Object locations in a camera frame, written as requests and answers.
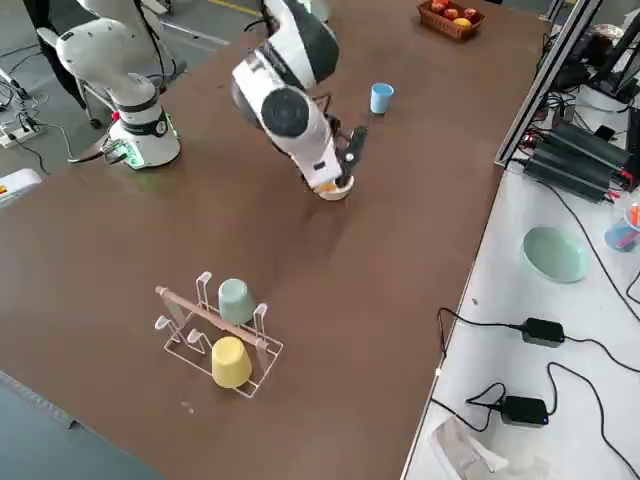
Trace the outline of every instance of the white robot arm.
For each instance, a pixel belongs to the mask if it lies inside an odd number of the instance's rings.
[[[78,0],[100,17],[60,36],[56,51],[75,77],[102,85],[118,110],[109,138],[116,154],[139,169],[173,160],[180,150],[157,88],[145,77],[129,73],[160,57],[162,27],[156,17],[164,9],[155,0]]]
[[[298,0],[265,3],[280,28],[234,69],[234,100],[291,157],[309,187],[343,187],[357,163],[366,127],[356,129],[347,149],[336,149],[336,128],[305,93],[335,71],[335,36]]]

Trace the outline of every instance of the wicker basket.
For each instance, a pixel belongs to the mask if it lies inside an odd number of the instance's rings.
[[[484,15],[478,12],[472,19],[473,25],[471,25],[470,27],[457,25],[448,18],[432,12],[432,3],[433,0],[427,0],[418,7],[418,11],[420,12],[420,23],[438,30],[445,35],[455,38],[456,40],[466,40],[469,37],[473,36],[478,31],[478,28],[480,28],[480,26],[484,23]],[[465,9],[465,7],[451,1],[447,4],[447,8],[455,8],[460,13],[462,13]]]

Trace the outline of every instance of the gray floor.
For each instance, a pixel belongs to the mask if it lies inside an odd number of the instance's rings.
[[[239,35],[242,28],[254,20],[251,15],[239,13],[207,0],[173,0],[175,15],[170,21],[183,27],[226,40]],[[233,3],[255,9],[257,0],[232,0]],[[0,0],[0,55],[14,48],[34,43],[35,33],[20,0]],[[60,30],[77,25],[91,16],[75,0],[52,0],[54,19]],[[543,13],[548,0],[505,0],[505,5]],[[334,1],[335,8],[339,2]],[[620,24],[622,16],[639,8],[640,0],[605,0],[597,21]],[[168,30],[169,48],[179,58],[186,59],[190,67],[196,66],[217,47],[206,38],[193,38]],[[0,67],[10,69],[30,52],[0,58]],[[55,81],[43,57],[27,60],[15,73],[15,78],[41,103],[39,119],[56,123],[69,133],[73,153],[79,154],[102,131],[93,130],[84,113]],[[97,116],[108,120],[108,112],[95,104]],[[11,120],[0,114],[0,124]],[[67,165],[66,148],[55,129],[27,142],[39,151],[45,168],[57,172]],[[34,155],[12,148],[0,148],[0,175],[29,167],[39,171]],[[29,406],[14,393],[0,387],[0,479],[45,480],[64,478],[76,480],[155,480],[160,478],[136,459],[128,456],[98,435],[77,427],[65,430],[41,412]]]

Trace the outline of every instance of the brown table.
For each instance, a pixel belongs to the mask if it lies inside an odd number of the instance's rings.
[[[0,212],[0,369],[170,478],[398,478],[440,355],[434,314],[464,287],[547,31],[468,4],[488,20],[461,45],[420,28],[413,1],[336,4],[340,63],[318,92],[351,127],[373,82],[397,92],[345,202],[306,191],[233,105],[245,39],[164,96],[171,165],[68,168]],[[154,332],[156,285],[194,299],[204,270],[246,280],[285,344],[253,400]]]

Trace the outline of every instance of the power strip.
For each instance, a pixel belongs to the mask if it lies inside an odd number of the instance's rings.
[[[22,127],[16,128],[13,132],[8,132],[8,133],[7,133],[6,130],[2,130],[2,131],[0,131],[0,145],[2,145],[4,148],[15,147],[18,142],[20,142],[20,143],[26,142],[30,138],[33,138],[33,137],[35,137],[37,135],[40,135],[42,133],[42,131],[43,130],[40,128],[37,131],[36,130],[27,129],[27,131],[25,132]],[[11,140],[9,138],[9,134],[11,134],[14,137],[16,137],[18,142],[16,142],[15,140]]]

